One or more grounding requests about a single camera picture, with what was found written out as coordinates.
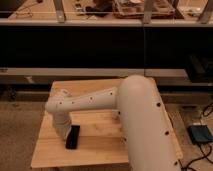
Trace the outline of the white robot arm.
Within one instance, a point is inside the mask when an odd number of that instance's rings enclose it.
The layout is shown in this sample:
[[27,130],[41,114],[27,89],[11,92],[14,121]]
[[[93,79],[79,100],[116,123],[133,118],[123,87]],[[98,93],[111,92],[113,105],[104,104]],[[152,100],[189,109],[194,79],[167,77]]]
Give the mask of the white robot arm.
[[98,109],[119,112],[131,171],[181,171],[165,106],[151,79],[131,75],[116,87],[81,96],[61,89],[45,104],[57,134],[64,140],[72,130],[70,112]]

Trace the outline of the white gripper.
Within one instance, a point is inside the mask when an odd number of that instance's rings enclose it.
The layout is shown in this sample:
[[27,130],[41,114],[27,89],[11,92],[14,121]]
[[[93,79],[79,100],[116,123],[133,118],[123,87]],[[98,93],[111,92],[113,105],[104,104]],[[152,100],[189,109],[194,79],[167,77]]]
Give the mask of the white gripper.
[[68,134],[71,131],[71,118],[68,113],[54,113],[52,123],[57,135],[62,139],[66,140]]

